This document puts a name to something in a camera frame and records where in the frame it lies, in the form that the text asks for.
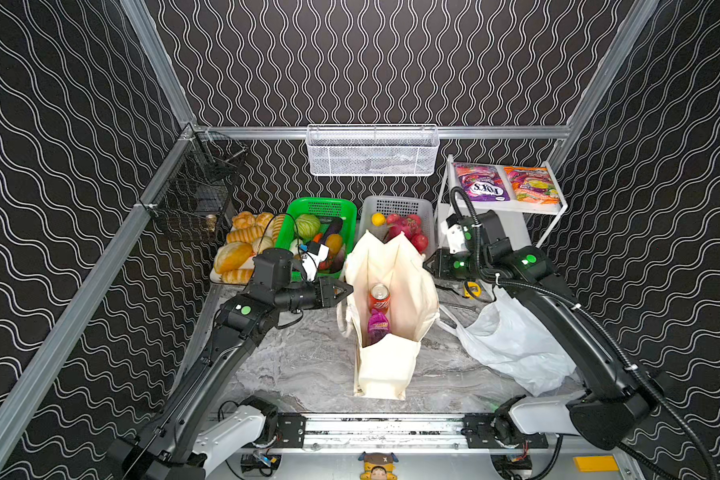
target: purple snack package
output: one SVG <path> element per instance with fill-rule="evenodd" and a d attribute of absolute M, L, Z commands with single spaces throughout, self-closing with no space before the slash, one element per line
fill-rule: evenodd
<path fill-rule="evenodd" d="M 389 333 L 389 320 L 384 313 L 374 310 L 368 319 L 368 344 L 371 346 Z"/>
<path fill-rule="evenodd" d="M 456 177 L 473 202 L 508 200 L 499 172 L 493 165 L 454 163 Z"/>

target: white mesh basket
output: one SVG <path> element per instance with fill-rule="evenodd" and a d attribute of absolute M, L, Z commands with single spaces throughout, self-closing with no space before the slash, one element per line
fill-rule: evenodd
<path fill-rule="evenodd" d="M 365 197 L 362 202 L 362 212 L 360 214 L 360 224 L 358 225 L 357 240 L 365 235 L 365 231 L 371 232 L 373 236 L 384 241 L 389 228 L 386 225 L 375 226 L 371 222 L 371 217 L 380 213 L 384 216 L 391 214 L 399 214 L 400 216 L 408 216 L 416 214 L 422 218 L 422 233 L 427 236 L 429 245 L 424 250 L 424 255 L 429 258 L 430 255 L 438 247 L 437 238 L 434 236 L 434 216 L 432 215 L 432 204 L 420 198 L 411 197 Z"/>
<path fill-rule="evenodd" d="M 434 125 L 309 125 L 312 175 L 428 177 L 440 139 Z"/>

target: green plastic basket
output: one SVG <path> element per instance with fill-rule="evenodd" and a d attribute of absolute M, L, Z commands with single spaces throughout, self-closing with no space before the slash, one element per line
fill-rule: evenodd
<path fill-rule="evenodd" d="M 330 217 L 341 217 L 342 220 L 344 220 L 341 235 L 344 239 L 344 244 L 347 247 L 347 255 L 352 252 L 352 248 L 355 246 L 355 225 L 358 218 L 358 208 L 351 201 L 339 198 L 303 197 L 294 200 L 288 206 L 288 213 L 293 215 L 293 218 L 298 218 L 301 214 L 312 214 L 317 218 L 320 218 L 321 232 L 325 232 L 328 228 Z M 293 218 L 286 216 L 282 222 L 280 235 L 278 235 L 277 244 L 275 245 L 276 247 L 288 250 L 291 242 L 293 242 L 293 239 L 296 238 L 296 234 L 293 229 Z M 338 278 L 340 274 L 341 272 L 337 272 L 335 274 L 318 274 L 318 276 L 332 276 L 334 278 Z M 293 281 L 299 281 L 301 279 L 302 275 L 299 272 L 293 272 Z"/>

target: gray marble surface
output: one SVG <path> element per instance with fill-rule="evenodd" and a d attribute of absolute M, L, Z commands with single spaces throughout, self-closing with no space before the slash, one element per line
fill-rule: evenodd
<path fill-rule="evenodd" d="M 225 287 L 220 304 L 235 292 Z M 440 293 L 441 301 L 476 305 L 474 300 Z M 474 312 L 451 311 L 465 326 L 477 318 Z M 281 323 L 290 318 L 283 314 Z M 309 311 L 294 327 L 267 334 L 211 411 L 224 400 L 255 395 L 284 412 L 492 412 L 509 398 L 527 393 L 513 379 L 472 359 L 456 337 L 436 324 L 422 340 L 406 400 L 355 397 L 354 368 L 355 337 L 343 338 L 339 333 L 336 311 Z M 561 388 L 547 395 L 572 392 L 578 386 L 566 378 Z"/>

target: cartoon figure sticker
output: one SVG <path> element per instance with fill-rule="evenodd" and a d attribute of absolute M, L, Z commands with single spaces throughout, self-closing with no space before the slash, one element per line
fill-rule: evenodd
<path fill-rule="evenodd" d="M 392 473 L 394 462 L 398 460 L 393 453 L 363 452 L 358 460 L 365 463 L 365 471 L 360 475 L 360 480 L 397 480 L 398 478 Z"/>

